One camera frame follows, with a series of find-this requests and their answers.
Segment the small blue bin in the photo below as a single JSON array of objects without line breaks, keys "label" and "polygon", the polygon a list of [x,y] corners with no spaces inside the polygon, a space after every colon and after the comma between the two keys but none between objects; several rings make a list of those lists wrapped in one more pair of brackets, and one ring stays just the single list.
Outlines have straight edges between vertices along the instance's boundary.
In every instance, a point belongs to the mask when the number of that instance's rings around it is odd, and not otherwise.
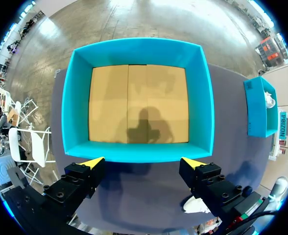
[{"label": "small blue bin", "polygon": [[[278,105],[275,88],[262,77],[256,77],[244,82],[249,136],[266,138],[278,131]],[[265,92],[269,92],[276,101],[270,109],[266,107]]]},{"label": "small blue bin", "polygon": [[[189,142],[127,144],[89,141],[88,109],[93,68],[112,65],[164,65],[185,68],[189,101]],[[62,100],[62,138],[67,155],[127,163],[179,161],[212,154],[214,98],[201,46],[160,38],[126,38],[73,51]]]}]

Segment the cable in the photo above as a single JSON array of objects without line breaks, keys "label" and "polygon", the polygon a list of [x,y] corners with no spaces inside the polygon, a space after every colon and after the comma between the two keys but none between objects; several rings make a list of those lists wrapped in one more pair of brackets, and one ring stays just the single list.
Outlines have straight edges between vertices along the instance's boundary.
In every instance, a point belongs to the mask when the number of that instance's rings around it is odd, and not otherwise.
[{"label": "cable", "polygon": [[249,222],[251,220],[254,220],[254,219],[257,219],[257,218],[259,218],[261,216],[264,216],[264,215],[276,215],[276,214],[278,214],[278,211],[263,211],[263,212],[260,212],[260,213],[256,213],[256,214],[251,215],[250,217],[246,218],[245,220],[242,220],[241,222],[237,223],[231,229],[227,229],[226,232],[230,233],[230,232],[234,231],[235,229],[241,227],[243,224],[246,224],[247,222]]}]

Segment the gray table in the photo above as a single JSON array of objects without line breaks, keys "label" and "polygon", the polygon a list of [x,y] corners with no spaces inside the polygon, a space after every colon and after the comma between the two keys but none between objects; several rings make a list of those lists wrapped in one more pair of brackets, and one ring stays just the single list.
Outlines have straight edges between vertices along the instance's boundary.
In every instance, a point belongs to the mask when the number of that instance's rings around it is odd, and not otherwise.
[{"label": "gray table", "polygon": [[[246,78],[214,65],[209,65],[209,70],[215,100],[215,142],[213,155],[199,160],[216,163],[234,184],[256,189],[265,171],[271,137],[247,136]],[[60,174],[68,164],[86,161],[64,153],[61,101],[65,74],[62,70],[56,77],[51,112],[52,147]],[[179,162],[107,163],[107,176],[77,214],[92,227],[124,234],[159,234],[208,221],[211,214],[181,211],[180,203],[191,193],[178,172]]]}]

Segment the red object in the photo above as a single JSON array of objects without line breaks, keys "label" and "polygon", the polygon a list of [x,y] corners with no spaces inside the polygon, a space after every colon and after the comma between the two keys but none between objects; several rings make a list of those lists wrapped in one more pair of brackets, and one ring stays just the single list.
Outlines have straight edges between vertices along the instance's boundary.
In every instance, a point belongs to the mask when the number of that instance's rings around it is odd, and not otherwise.
[{"label": "red object", "polygon": [[285,146],[287,144],[287,141],[279,140],[279,145]]}]

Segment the cardboard panel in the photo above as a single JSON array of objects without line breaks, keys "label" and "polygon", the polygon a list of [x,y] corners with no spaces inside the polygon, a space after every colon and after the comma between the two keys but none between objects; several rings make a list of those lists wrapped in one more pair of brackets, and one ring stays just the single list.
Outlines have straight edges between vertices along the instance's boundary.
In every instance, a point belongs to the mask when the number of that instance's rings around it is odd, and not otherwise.
[{"label": "cardboard panel", "polygon": [[129,66],[128,76],[128,143],[147,143],[147,69],[145,65]]},{"label": "cardboard panel", "polygon": [[93,69],[89,140],[127,143],[127,82],[128,65]]},{"label": "cardboard panel", "polygon": [[10,122],[12,120],[11,124],[13,126],[18,126],[19,125],[18,119],[19,119],[18,112],[15,109],[11,109],[8,116],[7,116],[7,122]]},{"label": "cardboard panel", "polygon": [[183,68],[147,65],[148,142],[189,141],[188,92]]}]

